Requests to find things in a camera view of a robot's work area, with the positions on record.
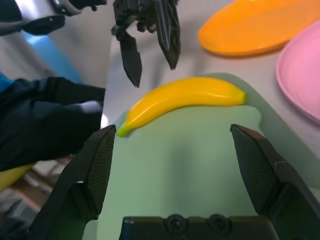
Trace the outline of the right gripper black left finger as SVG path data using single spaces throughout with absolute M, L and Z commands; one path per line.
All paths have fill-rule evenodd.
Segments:
M 111 173 L 115 125 L 93 133 L 60 174 L 30 230 L 30 240 L 81 240 L 97 220 Z

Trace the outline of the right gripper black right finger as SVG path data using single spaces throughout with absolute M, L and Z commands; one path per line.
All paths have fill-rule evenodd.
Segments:
M 318 240 L 320 203 L 293 166 L 255 130 L 230 127 L 238 166 L 252 205 L 280 240 Z

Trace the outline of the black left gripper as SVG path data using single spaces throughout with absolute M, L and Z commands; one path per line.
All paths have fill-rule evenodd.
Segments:
M 112 34 L 119 34 L 123 69 L 136 87 L 140 87 L 142 61 L 137 41 L 126 29 L 137 22 L 139 32 L 157 31 L 158 43 L 171 70 L 177 67 L 181 54 L 181 29 L 174 0 L 116 0 L 113 3 L 115 25 Z

